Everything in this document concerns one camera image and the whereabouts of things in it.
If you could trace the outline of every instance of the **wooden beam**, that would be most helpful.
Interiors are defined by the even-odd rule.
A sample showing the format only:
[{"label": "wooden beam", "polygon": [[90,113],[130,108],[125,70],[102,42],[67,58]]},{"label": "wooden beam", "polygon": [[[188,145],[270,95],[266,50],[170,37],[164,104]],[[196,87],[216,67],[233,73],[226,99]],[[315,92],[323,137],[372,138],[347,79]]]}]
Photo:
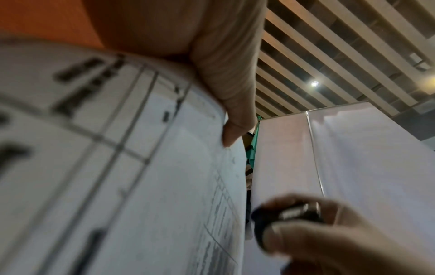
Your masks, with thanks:
[{"label": "wooden beam", "polygon": [[414,45],[432,64],[435,64],[435,47],[385,0],[365,0],[380,16],[388,21],[408,42]]},{"label": "wooden beam", "polygon": [[266,73],[263,69],[257,67],[257,74],[261,76],[262,78],[266,79],[270,84],[280,89],[283,93],[290,96],[303,106],[305,106],[308,110],[314,110],[317,109],[316,106],[306,101],[303,97],[295,93],[293,90],[288,88],[286,85],[284,85],[282,82],[280,82],[278,79],[274,78],[270,74]]},{"label": "wooden beam", "polygon": [[261,109],[255,108],[257,111],[257,114],[259,114],[262,118],[270,118],[270,115],[266,114],[266,112],[262,111]]},{"label": "wooden beam", "polygon": [[[332,45],[334,45],[337,49],[339,49],[342,53],[344,53],[347,57],[349,57],[352,61],[354,61],[363,70],[365,70],[367,73],[369,73],[374,79],[378,80],[379,83],[381,83],[385,88],[387,88],[389,91],[391,91],[393,94],[395,94],[398,98],[400,98],[408,106],[412,106],[412,105],[417,103],[417,101],[414,98],[412,98],[410,95],[408,95],[403,89],[401,89],[397,84],[395,84],[391,79],[389,79],[383,72],[381,72],[381,70],[379,70],[377,67],[375,67],[373,64],[371,64],[364,56],[362,56],[359,52],[357,52],[354,48],[352,48],[349,44],[347,44],[343,39],[341,39],[338,35],[336,35],[331,29],[329,29],[322,22],[320,22],[314,15],[312,15],[309,11],[307,11],[297,1],[287,0],[284,4],[290,10],[292,10],[297,16],[299,16],[303,21],[305,21],[310,27],[315,29],[320,35],[322,35],[325,39],[327,39]],[[266,18],[270,21],[269,18],[272,17],[272,15],[274,15],[275,17],[280,19],[276,14],[272,13],[271,11],[267,12]],[[310,50],[310,52],[314,55],[317,54],[317,52],[323,53],[319,49],[317,49],[316,51]]]},{"label": "wooden beam", "polygon": [[367,86],[365,86],[361,81],[359,81],[353,74],[351,74],[349,71],[347,71],[345,68],[343,68],[340,64],[338,64],[335,60],[333,60],[327,54],[325,54],[320,49],[318,49],[314,44],[312,44],[310,41],[308,41],[305,37],[303,37],[303,35],[301,35],[299,32],[297,32],[294,28],[290,27],[286,22],[284,22],[276,14],[272,13],[271,11],[267,11],[266,18],[271,23],[273,23],[276,27],[278,27],[280,30],[282,30],[284,33],[286,33],[289,37],[291,37],[294,41],[299,43],[303,48],[308,50],[312,55],[314,55],[316,58],[318,58],[323,64],[328,66],[331,70],[336,72],[344,80],[349,82],[351,85],[353,85],[355,88],[357,88],[361,93],[363,93],[365,96],[367,96],[370,100],[372,100],[379,107],[381,107],[383,110],[385,110],[388,114],[390,114],[391,116],[395,116],[399,113],[399,111],[397,111],[395,108],[393,108],[387,102],[385,102],[374,91],[372,91]]},{"label": "wooden beam", "polygon": [[434,0],[416,0],[427,12],[435,19],[435,1]]},{"label": "wooden beam", "polygon": [[276,60],[274,60],[272,57],[268,56],[264,52],[260,52],[258,55],[258,58],[261,59],[263,62],[265,62],[267,65],[272,67],[275,71],[279,72],[281,75],[285,76],[288,80],[296,84],[299,88],[304,90],[306,93],[317,99],[320,103],[325,105],[326,107],[332,107],[335,106],[331,101],[329,101],[326,97],[324,97],[322,94],[317,92],[314,88],[310,87],[308,84],[303,82],[301,79],[299,79],[296,75],[292,74],[289,70],[284,68],[281,64],[279,64]]},{"label": "wooden beam", "polygon": [[300,110],[298,108],[294,107],[293,105],[288,103],[284,98],[282,98],[279,95],[275,94],[274,92],[272,92],[271,90],[269,90],[267,87],[265,87],[264,85],[262,85],[259,82],[257,82],[257,89],[259,91],[262,91],[265,95],[267,95],[271,99],[273,99],[276,102],[278,102],[279,104],[281,104],[287,110],[289,110],[289,111],[291,111],[293,113],[300,113]]},{"label": "wooden beam", "polygon": [[304,69],[307,73],[312,75],[317,81],[319,81],[322,85],[328,87],[331,91],[335,92],[339,97],[344,99],[347,103],[355,103],[358,102],[355,98],[349,95],[345,90],[339,87],[337,84],[332,82],[329,78],[319,72],[316,68],[308,64],[305,60],[299,57],[297,54],[292,52],[289,48],[287,48],[280,41],[275,39],[273,36],[264,32],[263,40],[269,43],[272,47],[277,49],[283,55],[285,55],[288,59],[293,61],[296,65]]},{"label": "wooden beam", "polygon": [[376,33],[367,27],[358,17],[350,12],[338,0],[319,0],[345,24],[353,29],[362,39],[369,45],[374,47],[382,54],[391,64],[396,66],[403,74],[408,76],[417,86],[427,92],[429,91],[423,84],[423,75],[414,67],[411,66],[401,55],[394,51],[385,41],[383,41]]},{"label": "wooden beam", "polygon": [[260,103],[261,105],[263,105],[265,108],[267,108],[268,110],[270,110],[271,112],[277,114],[278,116],[283,116],[285,115],[284,112],[282,112],[281,110],[277,109],[275,106],[273,106],[272,104],[270,104],[269,102],[267,102],[266,100],[262,99],[261,97],[259,97],[258,95],[255,96],[255,101]]}]

